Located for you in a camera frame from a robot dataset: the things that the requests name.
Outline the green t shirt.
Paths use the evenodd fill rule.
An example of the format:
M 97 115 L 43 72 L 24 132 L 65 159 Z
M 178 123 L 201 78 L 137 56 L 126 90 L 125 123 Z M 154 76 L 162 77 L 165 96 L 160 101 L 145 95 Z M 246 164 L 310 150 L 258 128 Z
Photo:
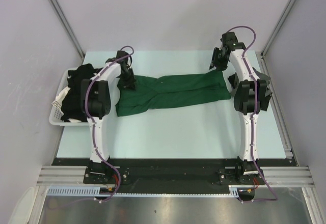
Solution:
M 134 90 L 118 83 L 120 99 L 116 112 L 119 117 L 151 109 L 179 108 L 231 99 L 221 71 L 159 78 L 137 75 L 135 79 Z

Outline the white plastic basket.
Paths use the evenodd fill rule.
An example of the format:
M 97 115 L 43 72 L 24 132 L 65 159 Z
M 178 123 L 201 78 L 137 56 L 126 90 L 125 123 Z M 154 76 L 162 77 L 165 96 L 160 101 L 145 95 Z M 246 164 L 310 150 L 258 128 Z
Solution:
M 66 71 L 64 71 L 61 81 L 58 86 L 57 94 L 58 95 L 68 84 L 67 78 L 68 78 L 68 71 L 69 70 L 76 70 L 77 67 L 68 68 Z M 64 122 L 61 120 L 62 112 L 56 108 L 52 107 L 49 115 L 49 123 L 55 126 L 88 126 L 87 122 Z

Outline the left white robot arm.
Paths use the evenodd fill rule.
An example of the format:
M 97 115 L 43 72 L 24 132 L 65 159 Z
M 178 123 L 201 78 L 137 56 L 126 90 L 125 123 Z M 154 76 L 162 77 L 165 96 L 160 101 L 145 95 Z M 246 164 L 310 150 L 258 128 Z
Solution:
M 101 183 L 109 182 L 114 171 L 107 161 L 110 154 L 105 145 L 106 123 L 112 109 L 110 87 L 120 85 L 123 89 L 136 89 L 136 78 L 131 66 L 133 54 L 131 46 L 122 47 L 114 58 L 106 60 L 105 66 L 92 78 L 81 81 L 81 109 L 87 117 L 92 139 L 88 170 Z

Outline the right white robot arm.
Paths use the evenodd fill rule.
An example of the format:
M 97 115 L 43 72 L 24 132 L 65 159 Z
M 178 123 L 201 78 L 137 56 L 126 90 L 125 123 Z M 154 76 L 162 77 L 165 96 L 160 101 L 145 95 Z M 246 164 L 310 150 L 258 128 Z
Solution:
M 262 104 L 268 103 L 268 82 L 252 67 L 247 56 L 248 49 L 238 41 L 233 30 L 222 34 L 221 42 L 221 47 L 213 50 L 209 68 L 224 71 L 231 63 L 235 69 L 233 104 L 239 114 L 241 143 L 231 179 L 240 184 L 251 184 L 257 182 L 262 175 L 257 163 L 257 124 Z

